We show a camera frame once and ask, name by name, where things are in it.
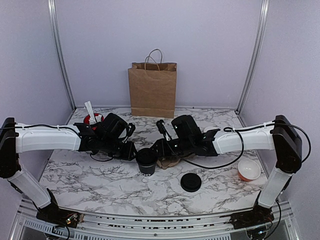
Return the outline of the black paper coffee cup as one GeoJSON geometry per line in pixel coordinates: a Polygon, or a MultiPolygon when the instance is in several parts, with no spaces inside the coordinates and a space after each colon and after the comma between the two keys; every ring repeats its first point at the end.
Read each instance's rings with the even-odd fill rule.
{"type": "Polygon", "coordinates": [[[156,169],[156,164],[150,165],[150,166],[142,166],[138,164],[138,168],[140,173],[145,176],[145,177],[149,177],[151,175],[153,175],[155,173],[155,169],[156,169]]]}

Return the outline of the brown paper bag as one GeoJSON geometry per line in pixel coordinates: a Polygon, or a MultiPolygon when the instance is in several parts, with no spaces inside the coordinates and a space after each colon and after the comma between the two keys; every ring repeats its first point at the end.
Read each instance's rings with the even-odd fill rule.
{"type": "Polygon", "coordinates": [[[128,69],[131,114],[140,117],[173,118],[176,105],[177,63],[156,62],[152,50],[144,62],[128,69]]]}

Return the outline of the black plastic cup lid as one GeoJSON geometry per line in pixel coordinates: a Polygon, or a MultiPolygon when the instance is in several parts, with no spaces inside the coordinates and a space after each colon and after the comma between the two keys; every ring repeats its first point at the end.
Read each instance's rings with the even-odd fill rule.
{"type": "Polygon", "coordinates": [[[150,148],[143,148],[137,152],[135,159],[139,165],[147,167],[157,163],[158,155],[150,148]]]}

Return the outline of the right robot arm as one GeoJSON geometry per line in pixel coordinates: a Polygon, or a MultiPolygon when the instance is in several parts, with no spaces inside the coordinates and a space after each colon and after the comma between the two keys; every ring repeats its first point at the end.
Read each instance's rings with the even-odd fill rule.
{"type": "Polygon", "coordinates": [[[230,223],[234,229],[248,228],[274,220],[272,206],[286,189],[293,174],[303,162],[302,139],[299,127],[292,125],[284,115],[275,120],[244,128],[225,127],[223,130],[207,128],[201,131],[191,115],[181,115],[171,122],[177,138],[172,138],[164,121],[156,123],[163,135],[151,147],[159,159],[175,156],[182,159],[185,154],[216,157],[229,152],[248,150],[274,150],[276,164],[265,187],[259,192],[251,210],[233,213],[230,223]]]}

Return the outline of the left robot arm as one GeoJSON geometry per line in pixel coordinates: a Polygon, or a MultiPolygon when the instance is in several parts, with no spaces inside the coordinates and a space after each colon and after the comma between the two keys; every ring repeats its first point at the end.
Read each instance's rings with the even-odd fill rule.
{"type": "Polygon", "coordinates": [[[19,162],[19,155],[31,151],[70,150],[92,155],[105,153],[110,160],[131,161],[137,151],[128,138],[135,129],[133,123],[127,123],[114,113],[92,125],[27,125],[8,117],[0,129],[0,177],[33,202],[38,219],[76,228],[83,214],[60,208],[53,193],[19,162]]]}

